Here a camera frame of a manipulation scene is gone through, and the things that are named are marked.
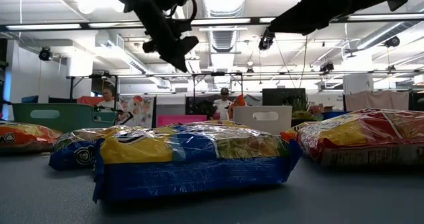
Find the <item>colorful poster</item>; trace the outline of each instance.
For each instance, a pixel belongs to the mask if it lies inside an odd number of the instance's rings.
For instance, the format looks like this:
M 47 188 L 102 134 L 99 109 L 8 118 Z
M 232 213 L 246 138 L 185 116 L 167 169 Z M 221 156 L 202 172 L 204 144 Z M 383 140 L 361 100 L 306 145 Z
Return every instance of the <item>colorful poster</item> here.
M 152 128 L 154 98 L 155 97 L 145 95 L 120 95 L 119 102 L 124 110 L 134 115 L 125 125 L 130 127 L 143 126 Z

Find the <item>white shirt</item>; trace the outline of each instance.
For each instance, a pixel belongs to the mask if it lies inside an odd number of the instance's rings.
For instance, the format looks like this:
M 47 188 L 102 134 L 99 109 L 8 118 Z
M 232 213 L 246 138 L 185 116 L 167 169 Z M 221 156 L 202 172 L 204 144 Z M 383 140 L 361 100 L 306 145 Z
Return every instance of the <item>white shirt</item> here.
M 217 111 L 219 113 L 219 119 L 220 120 L 227 120 L 229 119 L 228 116 L 228 109 L 226 109 L 231 104 L 231 101 L 226 100 L 223 101 L 222 99 L 218 99 L 213 102 L 213 106 L 217 107 Z
M 103 106 L 103 107 L 108 107 L 108 108 L 113 108 L 113 105 L 115 104 L 114 101 L 101 101 L 100 103 L 97 104 L 97 106 Z M 124 110 L 124 107 L 122 107 L 122 105 L 119 102 L 116 102 L 117 104 L 117 110 Z

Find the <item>green crate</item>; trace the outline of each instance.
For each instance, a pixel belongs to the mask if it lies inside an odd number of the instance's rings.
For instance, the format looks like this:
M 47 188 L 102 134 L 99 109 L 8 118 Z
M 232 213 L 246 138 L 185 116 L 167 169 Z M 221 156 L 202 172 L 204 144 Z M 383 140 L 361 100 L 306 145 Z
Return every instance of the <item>green crate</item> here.
M 63 133 L 87 128 L 108 128 L 115 124 L 116 113 L 94 112 L 93 107 L 83 104 L 13 104 L 16 122 L 43 125 Z

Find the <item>person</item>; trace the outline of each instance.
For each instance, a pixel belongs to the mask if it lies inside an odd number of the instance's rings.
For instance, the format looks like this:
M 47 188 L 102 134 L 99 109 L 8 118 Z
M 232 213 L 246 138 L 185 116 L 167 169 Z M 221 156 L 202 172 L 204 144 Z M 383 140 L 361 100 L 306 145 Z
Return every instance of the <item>person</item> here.
M 221 98 L 213 102 L 213 105 L 217 108 L 216 113 L 219 114 L 219 119 L 222 121 L 229 119 L 228 107 L 231 101 L 228 100 L 228 95 L 228 88 L 224 87 L 221 89 Z
M 104 101 L 101 101 L 97 104 L 97 106 L 103 106 L 108 108 L 115 108 L 115 103 L 117 104 L 116 110 L 124 110 L 124 107 L 117 101 L 115 101 L 115 92 L 112 86 L 107 86 L 103 88 L 103 98 Z

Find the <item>gray table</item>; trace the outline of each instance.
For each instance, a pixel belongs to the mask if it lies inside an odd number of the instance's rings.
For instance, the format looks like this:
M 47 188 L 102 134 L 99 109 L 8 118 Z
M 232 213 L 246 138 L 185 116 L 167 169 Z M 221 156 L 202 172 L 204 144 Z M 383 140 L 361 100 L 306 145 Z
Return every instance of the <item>gray table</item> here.
M 0 223 L 424 223 L 422 172 L 340 172 L 302 159 L 280 188 L 94 204 L 90 170 L 0 157 Z

